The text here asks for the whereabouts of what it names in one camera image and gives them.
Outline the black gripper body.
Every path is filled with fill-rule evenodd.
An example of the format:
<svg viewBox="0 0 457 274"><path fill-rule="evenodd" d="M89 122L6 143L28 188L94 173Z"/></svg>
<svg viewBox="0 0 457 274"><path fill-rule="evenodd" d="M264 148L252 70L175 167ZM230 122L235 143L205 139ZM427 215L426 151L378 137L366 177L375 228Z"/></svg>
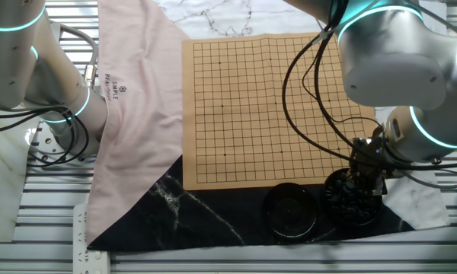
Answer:
<svg viewBox="0 0 457 274"><path fill-rule="evenodd" d="M358 190L367 196L383 196L388 193L385 185L385 169L376 160L364 156L357 150L350 155L348 178Z"/></svg>

